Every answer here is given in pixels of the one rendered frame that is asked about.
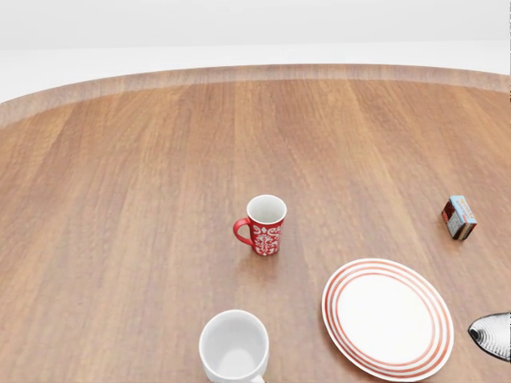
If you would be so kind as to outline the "small printed food box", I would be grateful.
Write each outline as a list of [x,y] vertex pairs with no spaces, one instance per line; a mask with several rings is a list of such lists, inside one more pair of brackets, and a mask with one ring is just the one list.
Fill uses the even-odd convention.
[[463,195],[451,195],[442,209],[442,218],[453,239],[465,240],[477,226],[477,220]]

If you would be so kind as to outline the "red white-patterned mug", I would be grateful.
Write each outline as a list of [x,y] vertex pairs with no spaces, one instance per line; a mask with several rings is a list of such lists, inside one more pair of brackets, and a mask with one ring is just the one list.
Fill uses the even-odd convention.
[[258,195],[248,202],[246,213],[233,224],[235,237],[260,256],[275,255],[280,249],[287,205],[278,196]]

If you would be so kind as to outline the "plain white mug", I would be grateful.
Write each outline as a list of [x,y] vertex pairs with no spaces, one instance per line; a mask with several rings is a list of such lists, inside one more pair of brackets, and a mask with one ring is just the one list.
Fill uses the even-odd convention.
[[200,360],[211,383],[267,383],[269,349],[264,324],[245,310],[215,315],[199,339]]

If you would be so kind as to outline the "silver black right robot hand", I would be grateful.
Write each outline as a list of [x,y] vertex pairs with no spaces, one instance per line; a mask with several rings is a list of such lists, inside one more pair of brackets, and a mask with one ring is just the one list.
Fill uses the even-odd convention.
[[468,333],[484,352],[511,363],[511,312],[480,317],[469,325]]

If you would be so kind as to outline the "white plate with red rings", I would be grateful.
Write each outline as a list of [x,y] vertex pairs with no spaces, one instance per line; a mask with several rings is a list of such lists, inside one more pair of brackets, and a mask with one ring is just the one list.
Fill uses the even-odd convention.
[[434,286],[389,259],[356,259],[327,280],[321,300],[327,333],[348,361],[397,383],[439,372],[454,347],[454,324]]

